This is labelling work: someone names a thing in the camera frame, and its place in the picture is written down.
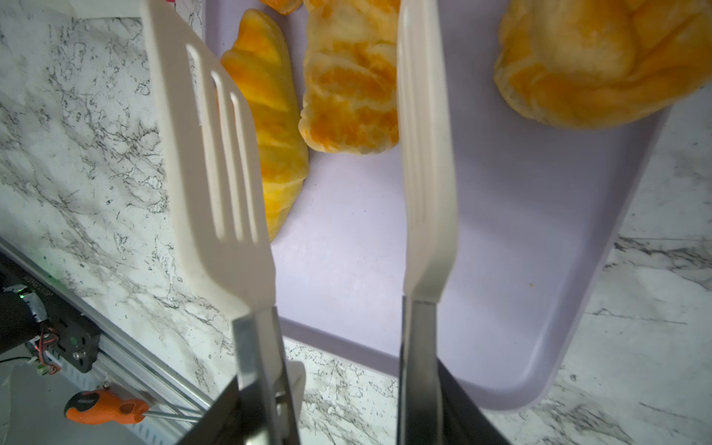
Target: lavender plastic tray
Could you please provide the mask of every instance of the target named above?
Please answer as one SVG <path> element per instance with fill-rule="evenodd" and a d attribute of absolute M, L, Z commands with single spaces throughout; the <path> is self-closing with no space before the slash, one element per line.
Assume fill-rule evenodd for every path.
<path fill-rule="evenodd" d="M 599 132 L 526 120 L 493 81 L 506 1 L 440 0 L 460 245 L 439 306 L 442 362 L 479 406 L 525 408 L 552 384 L 602 270 L 664 113 Z M 220 56 L 257 0 L 206 0 Z M 304 7 L 280 24 L 304 91 Z M 283 332 L 391 375 L 398 371 L 406 220 L 400 148 L 311 153 L 273 243 Z"/>

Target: orange screwdriver handle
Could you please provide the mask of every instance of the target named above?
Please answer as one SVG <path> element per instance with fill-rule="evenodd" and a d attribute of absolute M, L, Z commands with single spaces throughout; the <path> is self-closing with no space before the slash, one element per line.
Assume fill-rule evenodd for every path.
<path fill-rule="evenodd" d="M 121 400 L 106 389 L 74 394 L 64 406 L 64 417 L 80 424 L 99 425 L 113 420 L 120 424 L 137 424 L 144 419 L 148 403 L 141 399 Z"/>

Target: bread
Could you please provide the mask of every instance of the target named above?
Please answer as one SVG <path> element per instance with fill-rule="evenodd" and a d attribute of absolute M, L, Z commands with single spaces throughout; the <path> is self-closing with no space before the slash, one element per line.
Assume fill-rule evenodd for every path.
<path fill-rule="evenodd" d="M 321 152 L 379 153 L 398 143 L 400 0 L 306 0 L 306 91 L 299 130 Z"/>
<path fill-rule="evenodd" d="M 494 80 L 519 114 L 613 127 L 712 80 L 712 2 L 512 0 L 499 42 Z"/>
<path fill-rule="evenodd" d="M 287 43 L 272 19 L 249 9 L 237 41 L 220 63 L 247 99 L 255 121 L 267 229 L 274 240 L 309 173 Z"/>
<path fill-rule="evenodd" d="M 293 13 L 302 5 L 302 0 L 260 0 L 260 2 L 283 16 Z"/>

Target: white marble table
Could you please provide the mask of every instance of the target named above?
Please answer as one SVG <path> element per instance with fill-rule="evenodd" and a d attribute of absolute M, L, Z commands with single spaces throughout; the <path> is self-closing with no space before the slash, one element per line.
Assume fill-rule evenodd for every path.
<path fill-rule="evenodd" d="M 201 28 L 199 0 L 177 8 Z M 172 255 L 140 21 L 0 4 L 0 236 L 217 395 L 226 321 Z M 514 444 L 712 444 L 712 88 L 664 129 L 551 393 Z M 295 343 L 305 444 L 392 444 L 397 383 Z"/>

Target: white spatula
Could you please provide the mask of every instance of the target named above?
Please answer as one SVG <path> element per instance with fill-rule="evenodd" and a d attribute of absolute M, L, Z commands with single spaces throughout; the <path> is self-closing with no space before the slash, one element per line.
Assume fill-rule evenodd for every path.
<path fill-rule="evenodd" d="M 398 443 L 440 444 L 436 307 L 455 261 L 458 215 L 436 0 L 401 1 L 397 72 L 408 220 Z"/>
<path fill-rule="evenodd" d="M 281 444 L 290 434 L 284 425 L 296 434 L 295 413 L 252 114 L 228 73 L 165 0 L 143 0 L 141 15 L 177 259 L 187 283 L 233 320 L 241 406 L 249 410 L 243 415 L 261 425 L 251 440 Z M 279 409 L 282 417 L 291 415 L 286 422 L 278 416 L 280 403 L 287 405 Z"/>

